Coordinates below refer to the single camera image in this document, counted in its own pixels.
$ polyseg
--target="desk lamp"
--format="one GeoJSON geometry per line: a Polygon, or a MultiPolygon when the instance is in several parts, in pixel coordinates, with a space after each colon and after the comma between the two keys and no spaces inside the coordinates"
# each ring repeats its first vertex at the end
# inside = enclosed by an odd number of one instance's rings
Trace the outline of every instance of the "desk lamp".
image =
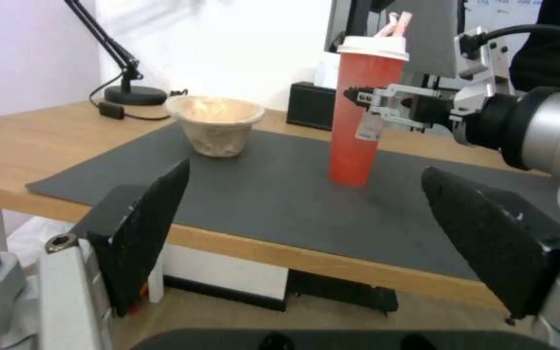
{"type": "Polygon", "coordinates": [[[105,89],[105,100],[121,105],[161,105],[167,98],[164,91],[151,87],[131,86],[131,80],[141,80],[144,78],[144,75],[138,71],[138,65],[140,64],[138,59],[122,47],[122,45],[118,44],[116,40],[109,37],[79,0],[64,0],[64,2],[69,5],[75,15],[84,23],[84,26],[100,42],[105,51],[122,70],[120,86],[107,87],[105,89]]]}

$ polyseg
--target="red cup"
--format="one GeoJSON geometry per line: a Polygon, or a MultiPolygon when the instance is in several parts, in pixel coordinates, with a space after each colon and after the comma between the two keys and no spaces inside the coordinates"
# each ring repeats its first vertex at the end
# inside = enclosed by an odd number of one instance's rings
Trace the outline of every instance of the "red cup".
{"type": "Polygon", "coordinates": [[[347,37],[341,53],[334,104],[329,178],[345,186],[367,183],[377,141],[360,140],[356,131],[366,109],[343,93],[350,87],[387,87],[401,79],[407,61],[403,37],[347,37]]]}

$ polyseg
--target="pink straw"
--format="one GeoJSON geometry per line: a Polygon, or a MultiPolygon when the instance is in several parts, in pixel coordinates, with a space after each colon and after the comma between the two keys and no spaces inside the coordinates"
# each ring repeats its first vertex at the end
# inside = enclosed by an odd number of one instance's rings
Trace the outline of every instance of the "pink straw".
{"type": "Polygon", "coordinates": [[[409,22],[412,20],[412,14],[406,11],[401,13],[399,22],[397,23],[395,30],[393,31],[393,37],[402,37],[405,34],[409,22]]]}
{"type": "Polygon", "coordinates": [[[399,14],[397,13],[390,13],[388,15],[388,24],[383,27],[379,32],[377,32],[377,34],[375,34],[375,37],[387,37],[390,36],[393,31],[395,31],[395,27],[398,23],[398,19],[399,19],[399,14]]]}

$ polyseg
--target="floor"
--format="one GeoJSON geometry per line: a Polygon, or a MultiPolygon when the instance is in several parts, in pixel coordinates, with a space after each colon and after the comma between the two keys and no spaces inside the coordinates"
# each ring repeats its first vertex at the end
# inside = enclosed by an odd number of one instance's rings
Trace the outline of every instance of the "floor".
{"type": "Polygon", "coordinates": [[[216,297],[168,288],[160,304],[143,304],[133,316],[116,319],[114,349],[175,328],[263,328],[333,330],[502,330],[529,334],[530,320],[511,327],[504,312],[469,304],[398,293],[400,309],[382,312],[302,295],[275,312],[216,297]]]}

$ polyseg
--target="paper bowl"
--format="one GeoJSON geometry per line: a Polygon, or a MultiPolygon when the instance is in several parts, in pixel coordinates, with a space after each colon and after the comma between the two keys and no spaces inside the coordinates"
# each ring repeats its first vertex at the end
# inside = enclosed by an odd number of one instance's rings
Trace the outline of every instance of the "paper bowl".
{"type": "Polygon", "coordinates": [[[234,157],[247,142],[252,124],[265,113],[262,106],[221,97],[171,97],[165,109],[178,119],[196,152],[209,157],[234,157]]]}

